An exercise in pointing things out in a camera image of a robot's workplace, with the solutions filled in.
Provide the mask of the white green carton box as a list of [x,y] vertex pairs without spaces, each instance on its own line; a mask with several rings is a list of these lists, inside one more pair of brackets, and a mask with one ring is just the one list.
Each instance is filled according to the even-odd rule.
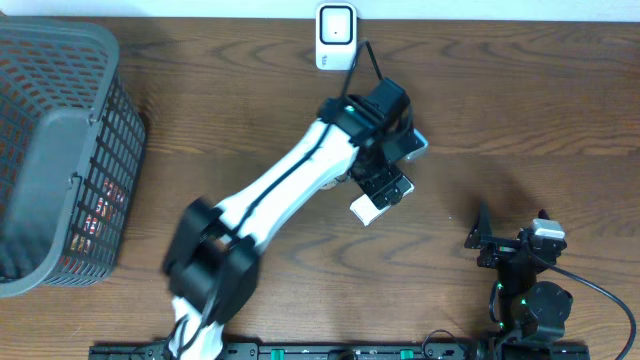
[[402,179],[398,185],[394,185],[387,194],[383,193],[377,200],[374,200],[373,196],[362,194],[351,203],[349,209],[364,226],[369,226],[414,190],[415,186],[411,181]]

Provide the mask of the green lid jar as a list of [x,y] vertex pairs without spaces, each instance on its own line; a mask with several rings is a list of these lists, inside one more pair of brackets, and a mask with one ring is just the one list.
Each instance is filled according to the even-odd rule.
[[322,185],[320,187],[321,190],[330,190],[340,184],[346,183],[350,180],[350,176],[343,174],[340,175],[338,177],[335,177],[333,179],[331,179],[330,181],[328,181],[327,183],[325,183],[324,185]]

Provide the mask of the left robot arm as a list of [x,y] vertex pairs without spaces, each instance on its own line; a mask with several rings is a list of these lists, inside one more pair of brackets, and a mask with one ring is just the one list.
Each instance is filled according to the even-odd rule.
[[328,99],[303,138],[240,192],[216,205],[199,198],[183,212],[163,261],[177,324],[175,359],[214,359],[221,333],[257,287],[260,260],[280,228],[341,176],[363,190],[367,223],[412,186],[396,166],[392,143],[413,132],[406,91],[388,78],[367,96]]

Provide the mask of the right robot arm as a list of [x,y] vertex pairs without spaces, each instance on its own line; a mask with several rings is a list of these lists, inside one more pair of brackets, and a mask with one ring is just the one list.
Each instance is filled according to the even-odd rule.
[[493,234],[489,208],[480,206],[464,243],[477,249],[477,265],[497,271],[489,316],[497,332],[468,351],[471,359],[550,359],[554,343],[565,334],[572,295],[538,274],[556,263],[567,247],[560,223],[541,210],[513,239]]

